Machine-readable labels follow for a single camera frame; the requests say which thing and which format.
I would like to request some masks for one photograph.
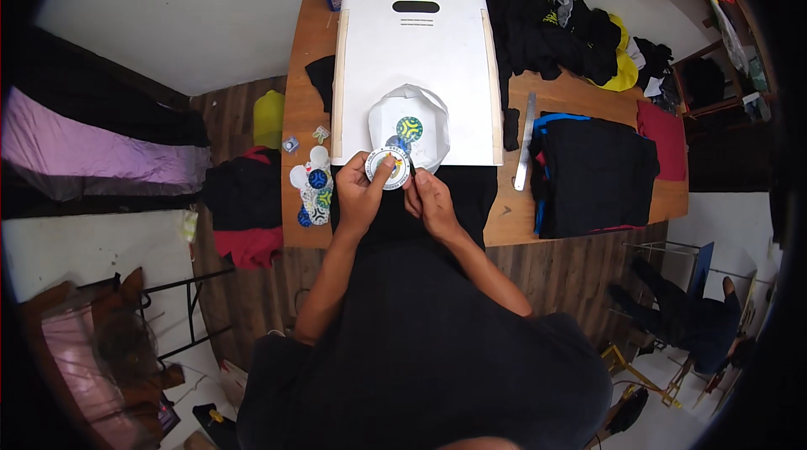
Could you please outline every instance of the wooden floor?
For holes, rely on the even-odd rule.
[[[252,146],[252,108],[270,89],[285,92],[286,78],[258,80],[209,92],[191,100],[204,114],[212,142],[213,162],[236,157]],[[194,273],[202,275],[227,267],[216,253],[210,213],[200,205]],[[625,343],[627,318],[608,311],[604,293],[609,283],[620,283],[631,294],[641,294],[641,283],[630,274],[633,251],[623,243],[663,240],[667,223],[642,230],[606,233],[554,242],[488,248],[488,256],[530,300],[535,314],[557,311],[574,316],[598,350],[609,342]],[[212,340],[217,360],[227,359],[249,370],[253,341],[271,329],[294,325],[297,306],[314,282],[324,251],[284,248],[273,269],[237,270],[206,283],[199,303],[208,330],[232,323],[232,331]],[[651,259],[660,267],[661,256]]]

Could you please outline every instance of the yellow bag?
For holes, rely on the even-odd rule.
[[[253,143],[280,149],[283,138],[283,105],[286,96],[272,90],[261,96],[253,107]]]

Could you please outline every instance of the yellow fabric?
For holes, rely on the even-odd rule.
[[[622,20],[618,16],[608,14],[608,17],[620,29],[619,46],[617,47],[617,74],[611,77],[604,85],[598,87],[609,91],[626,91],[635,86],[636,81],[639,80],[639,69],[628,53],[625,52],[628,49],[628,30],[625,29],[625,25],[622,24]]]
[[[272,90],[261,96],[253,107],[253,143],[280,149],[283,135],[283,105],[286,96]]]

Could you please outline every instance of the black t-shirt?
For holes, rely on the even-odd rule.
[[[737,293],[725,302],[703,298],[689,303],[683,341],[679,345],[696,358],[695,371],[705,375],[716,373],[737,336],[742,309]]]
[[[315,347],[258,340],[238,434],[245,450],[435,448],[478,436],[576,450],[611,391],[570,315],[522,318],[437,249],[398,244],[356,263]]]

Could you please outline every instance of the metal ruler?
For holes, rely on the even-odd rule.
[[[530,161],[530,142],[533,140],[533,121],[535,121],[535,93],[530,92],[527,98],[527,117],[524,119],[524,138],[521,140],[521,155],[518,158],[518,169],[513,186],[517,191],[524,190],[527,181],[527,162]]]

